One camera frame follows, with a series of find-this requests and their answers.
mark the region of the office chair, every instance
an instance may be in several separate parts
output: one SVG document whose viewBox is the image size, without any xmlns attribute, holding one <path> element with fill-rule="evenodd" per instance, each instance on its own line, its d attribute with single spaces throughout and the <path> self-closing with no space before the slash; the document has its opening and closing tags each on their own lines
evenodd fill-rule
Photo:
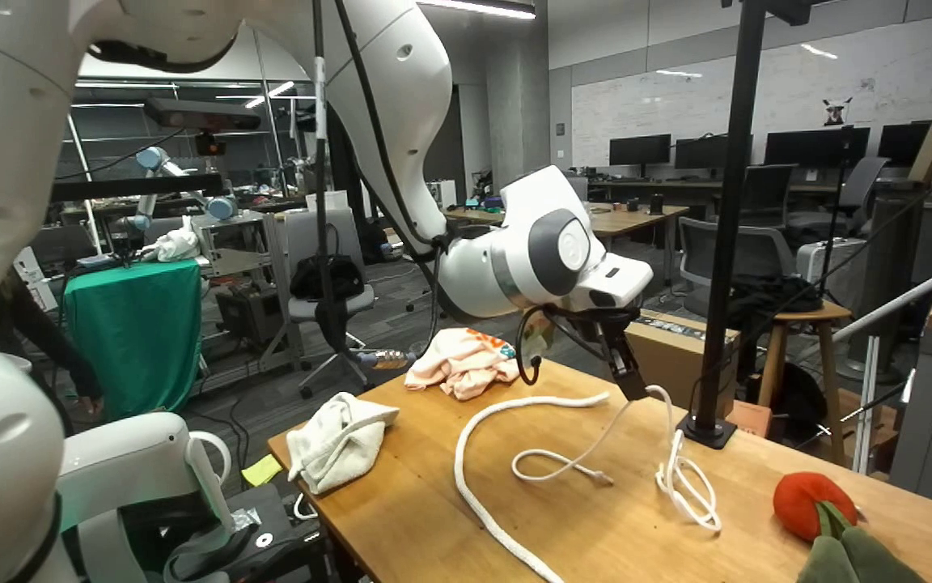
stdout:
<svg viewBox="0 0 932 583">
<path fill-rule="evenodd" d="M 746 177 L 741 222 L 785 227 L 793 165 L 752 165 Z"/>
<path fill-rule="evenodd" d="M 715 273 L 720 222 L 683 218 L 683 262 L 687 311 L 705 315 Z M 779 227 L 741 222 L 736 232 L 736 279 L 779 279 L 793 276 L 793 249 Z"/>
<path fill-rule="evenodd" d="M 887 165 L 887 160 L 874 160 L 874 154 L 859 160 L 859 165 L 852 167 L 852 175 L 845 177 L 843 193 L 840 193 L 837 232 L 855 236 L 863 227 L 872 204 L 874 204 L 872 193 L 874 193 L 874 183 L 876 183 L 884 165 Z M 787 229 L 801 242 L 829 241 L 829 227 L 832 227 L 829 208 L 791 211 L 791 218 L 787 218 Z"/>
<path fill-rule="evenodd" d="M 291 295 L 291 279 L 303 259 L 311 259 L 319 251 L 319 211 L 311 208 L 291 208 L 284 214 L 269 214 L 265 219 L 265 242 L 269 242 L 269 255 L 272 255 L 272 279 L 275 279 L 275 295 L 279 303 L 284 309 L 284 318 L 291 324 L 305 324 L 305 319 L 319 319 L 319 298 L 295 298 Z M 358 232 L 358 219 L 350 208 L 333 208 L 328 211 L 328 222 L 330 222 L 330 251 L 344 251 L 358 262 L 358 270 L 363 273 L 363 247 L 361 247 L 361 232 Z M 305 399 L 319 394 L 313 382 L 319 375 L 323 375 L 330 367 L 344 364 L 361 384 L 374 384 L 369 372 L 361 360 L 361 353 L 366 349 L 366 343 L 347 331 L 347 319 L 366 309 L 377 303 L 377 292 L 366 281 L 363 292 L 358 292 L 353 298 L 344 298 L 344 319 L 336 319 L 336 331 L 323 331 L 323 341 L 330 343 L 330 356 L 323 364 L 319 364 L 308 380 L 299 384 L 299 393 Z"/>
</svg>

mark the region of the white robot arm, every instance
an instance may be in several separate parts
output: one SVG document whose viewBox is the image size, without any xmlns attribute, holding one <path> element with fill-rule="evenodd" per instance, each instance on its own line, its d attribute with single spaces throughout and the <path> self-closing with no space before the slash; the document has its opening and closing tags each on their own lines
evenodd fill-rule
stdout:
<svg viewBox="0 0 932 583">
<path fill-rule="evenodd" d="M 328 99 L 350 128 L 361 172 L 404 247 L 432 262 L 467 315 L 492 318 L 527 303 L 614 315 L 638 298 L 650 270 L 592 236 L 582 204 L 557 167 L 504 187 L 502 229 L 455 241 L 426 183 L 426 154 L 455 87 L 437 32 L 416 0 L 322 0 L 322 6 L 333 72 Z M 197 72 L 234 44 L 242 24 L 269 32 L 303 64 L 313 60 L 311 0 L 0 0 L 0 276 L 43 222 L 84 51 Z M 614 356 L 629 356 L 621 336 L 607 341 Z M 73 579 L 60 543 L 43 543 L 60 515 L 51 491 L 62 443 L 50 399 L 0 360 L 0 579 L 29 568 L 43 568 L 37 579 Z M 174 477 L 213 490 L 191 480 L 188 461 L 174 462 Z"/>
</svg>

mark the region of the floor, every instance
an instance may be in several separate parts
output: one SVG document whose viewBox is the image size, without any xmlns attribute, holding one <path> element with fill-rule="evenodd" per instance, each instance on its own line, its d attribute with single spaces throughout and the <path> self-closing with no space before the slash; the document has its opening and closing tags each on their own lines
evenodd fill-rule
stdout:
<svg viewBox="0 0 932 583">
<path fill-rule="evenodd" d="M 614 249 L 625 255 L 647 259 L 650 265 L 660 265 L 656 232 L 650 232 L 647 241 L 614 241 Z M 374 262 L 366 270 L 366 279 L 377 285 L 380 303 L 358 315 L 350 331 L 363 336 L 374 349 L 403 349 L 410 356 L 410 353 L 420 353 L 420 345 L 427 345 L 427 341 L 442 328 L 456 328 L 456 324 L 469 324 L 500 336 L 516 332 L 516 324 L 517 324 L 516 318 L 502 318 L 502 319 L 442 318 L 434 300 L 427 298 L 426 276 L 409 259 Z M 653 279 L 646 303 L 656 311 L 687 315 L 680 285 L 667 285 L 665 276 Z M 330 353 L 313 324 L 305 324 L 303 336 L 305 336 L 305 360 L 311 367 Z M 607 364 L 573 345 L 569 341 L 557 341 L 546 356 L 566 367 L 575 367 L 582 372 L 607 375 Z M 819 372 L 815 360 L 802 360 L 802 367 L 812 375 Z M 299 384 L 305 375 L 308 372 L 303 367 L 290 367 L 290 370 L 256 375 L 229 389 L 201 393 L 183 408 L 183 413 L 188 418 L 191 428 L 222 433 L 234 447 L 237 465 L 249 465 L 265 454 L 265 439 L 272 433 L 311 418 L 319 404 L 330 399 L 333 393 L 361 389 L 358 375 L 350 375 L 339 367 L 330 367 L 330 372 L 323 372 L 313 382 L 313 389 L 322 393 L 313 399 L 305 399 L 299 394 Z M 852 412 L 859 404 L 859 394 L 855 394 L 859 382 L 852 380 L 849 389 L 852 393 L 845 393 L 845 408 Z M 234 477 L 229 491 L 242 491 L 242 490 L 248 484 Z"/>
</svg>

